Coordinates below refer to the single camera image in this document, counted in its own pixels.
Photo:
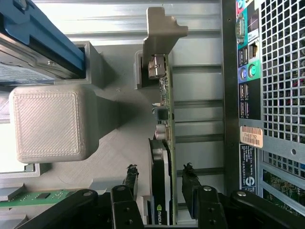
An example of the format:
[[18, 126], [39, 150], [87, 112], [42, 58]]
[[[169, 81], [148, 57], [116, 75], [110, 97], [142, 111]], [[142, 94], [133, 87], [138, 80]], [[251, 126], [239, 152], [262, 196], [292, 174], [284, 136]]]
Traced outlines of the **beige service tag sticker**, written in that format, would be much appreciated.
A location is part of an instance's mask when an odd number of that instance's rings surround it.
[[248, 127], [241, 126], [240, 127], [240, 142], [244, 144], [248, 144], [250, 146], [254, 146], [257, 148], [263, 148], [263, 135], [264, 132], [262, 129], [257, 127]]

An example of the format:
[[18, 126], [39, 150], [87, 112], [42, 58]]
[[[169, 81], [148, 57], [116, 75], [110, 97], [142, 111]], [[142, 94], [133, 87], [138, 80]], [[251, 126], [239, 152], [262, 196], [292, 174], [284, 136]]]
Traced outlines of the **green RAM stick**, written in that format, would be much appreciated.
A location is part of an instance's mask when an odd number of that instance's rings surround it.
[[22, 192], [11, 200], [0, 201], [0, 208], [14, 208], [36, 205], [53, 205], [75, 193], [76, 190], [60, 189], [38, 192]]

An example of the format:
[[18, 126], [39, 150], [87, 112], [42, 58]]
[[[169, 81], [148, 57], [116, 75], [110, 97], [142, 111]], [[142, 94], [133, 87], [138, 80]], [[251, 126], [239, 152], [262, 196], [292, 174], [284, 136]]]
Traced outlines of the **grey parts rack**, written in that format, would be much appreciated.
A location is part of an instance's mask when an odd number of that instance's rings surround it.
[[[140, 44], [93, 46], [86, 78], [0, 87], [0, 201], [28, 191], [91, 189], [121, 184], [136, 165], [135, 201], [151, 194], [150, 147], [158, 86], [143, 86]], [[0, 229], [15, 228], [53, 205], [5, 208]]]

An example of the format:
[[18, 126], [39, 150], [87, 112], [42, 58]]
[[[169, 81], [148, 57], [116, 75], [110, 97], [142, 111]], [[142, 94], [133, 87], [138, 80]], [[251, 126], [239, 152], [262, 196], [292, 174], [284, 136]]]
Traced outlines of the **open PC case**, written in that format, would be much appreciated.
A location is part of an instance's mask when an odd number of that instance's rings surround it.
[[[226, 193], [305, 218], [305, 0], [221, 0]], [[240, 127], [263, 130], [263, 148]]]

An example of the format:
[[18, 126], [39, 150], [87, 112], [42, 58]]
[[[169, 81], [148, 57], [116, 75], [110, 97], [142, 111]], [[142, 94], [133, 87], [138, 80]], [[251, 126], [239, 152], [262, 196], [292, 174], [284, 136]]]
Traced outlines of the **hard disk in blue carrier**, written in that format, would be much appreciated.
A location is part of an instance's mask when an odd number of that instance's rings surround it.
[[86, 77], [85, 53], [32, 0], [0, 0], [0, 85]]

